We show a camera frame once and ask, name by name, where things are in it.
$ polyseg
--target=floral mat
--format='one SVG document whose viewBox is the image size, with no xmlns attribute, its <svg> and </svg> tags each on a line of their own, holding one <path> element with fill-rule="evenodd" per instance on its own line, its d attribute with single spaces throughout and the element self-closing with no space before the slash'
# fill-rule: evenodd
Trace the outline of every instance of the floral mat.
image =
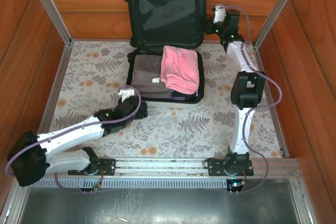
<svg viewBox="0 0 336 224">
<path fill-rule="evenodd" d="M 117 89 L 127 79 L 127 54 L 133 50 L 128 42 L 75 42 L 50 130 L 78 123 L 100 109 L 114 108 Z M 248 50 L 253 56 L 252 48 Z M 91 146 L 98 156 L 107 157 L 223 157 L 234 129 L 230 90 L 237 71 L 219 44 L 203 44 L 197 51 L 203 56 L 205 70 L 205 97 L 197 107 L 149 108 L 146 119 L 78 147 Z M 269 110 L 255 113 L 249 142 L 266 157 L 281 157 Z"/>
</svg>

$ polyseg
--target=gray metal floor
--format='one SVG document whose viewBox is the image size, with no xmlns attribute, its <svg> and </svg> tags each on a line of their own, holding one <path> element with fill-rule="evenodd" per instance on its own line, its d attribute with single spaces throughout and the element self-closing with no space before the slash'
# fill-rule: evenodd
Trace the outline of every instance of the gray metal floor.
<svg viewBox="0 0 336 224">
<path fill-rule="evenodd" d="M 248 186 L 258 182 L 250 180 Z M 290 224 L 298 220 L 288 180 L 270 179 L 239 196 L 225 189 L 116 189 L 74 195 L 58 188 L 31 188 L 19 223 Z"/>
</svg>

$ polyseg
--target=gray towel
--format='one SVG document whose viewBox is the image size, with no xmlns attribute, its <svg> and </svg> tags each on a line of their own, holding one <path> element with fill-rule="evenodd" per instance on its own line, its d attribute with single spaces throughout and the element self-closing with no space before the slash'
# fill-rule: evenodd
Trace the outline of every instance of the gray towel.
<svg viewBox="0 0 336 224">
<path fill-rule="evenodd" d="M 140 93 L 165 92 L 170 93 L 171 96 L 173 90 L 167 89 L 164 82 L 160 81 L 161 60 L 162 56 L 157 55 L 137 55 L 135 57 L 131 85 Z"/>
<path fill-rule="evenodd" d="M 160 55 L 137 55 L 134 60 L 134 70 L 158 73 L 160 76 L 161 61 Z"/>
</svg>

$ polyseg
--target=open suitcase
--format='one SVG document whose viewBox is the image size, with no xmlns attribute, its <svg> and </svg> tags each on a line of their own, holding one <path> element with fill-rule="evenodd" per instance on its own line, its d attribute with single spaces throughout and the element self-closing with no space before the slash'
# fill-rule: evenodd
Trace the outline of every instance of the open suitcase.
<svg viewBox="0 0 336 224">
<path fill-rule="evenodd" d="M 136 50 L 128 54 L 130 68 L 127 85 L 132 84 L 134 61 L 137 55 L 163 54 L 165 45 L 185 49 L 199 47 L 204 39 L 206 0 L 125 0 L 128 2 L 132 29 L 131 46 Z M 202 56 L 197 52 L 200 85 L 194 95 L 184 101 L 143 98 L 148 106 L 166 108 L 193 108 L 204 97 L 204 69 Z M 173 97 L 181 96 L 174 91 Z"/>
</svg>

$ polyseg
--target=folded clothes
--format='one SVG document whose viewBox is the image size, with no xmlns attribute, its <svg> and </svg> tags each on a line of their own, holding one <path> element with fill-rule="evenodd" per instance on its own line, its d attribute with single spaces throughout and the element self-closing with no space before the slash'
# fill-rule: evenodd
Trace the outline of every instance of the folded clothes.
<svg viewBox="0 0 336 224">
<path fill-rule="evenodd" d="M 197 53 L 173 46 L 163 47 L 161 81 L 166 88 L 194 94 L 199 86 Z"/>
<path fill-rule="evenodd" d="M 134 60 L 133 78 L 131 85 L 140 93 L 171 93 L 164 82 L 160 81 L 162 56 L 137 55 Z"/>
<path fill-rule="evenodd" d="M 146 71 L 133 71 L 132 84 L 140 93 L 141 92 L 170 92 L 164 82 L 160 81 L 160 74 L 151 73 Z"/>
<path fill-rule="evenodd" d="M 135 71 L 147 71 L 151 73 L 161 73 L 161 61 L 160 55 L 137 55 L 134 59 Z"/>
</svg>

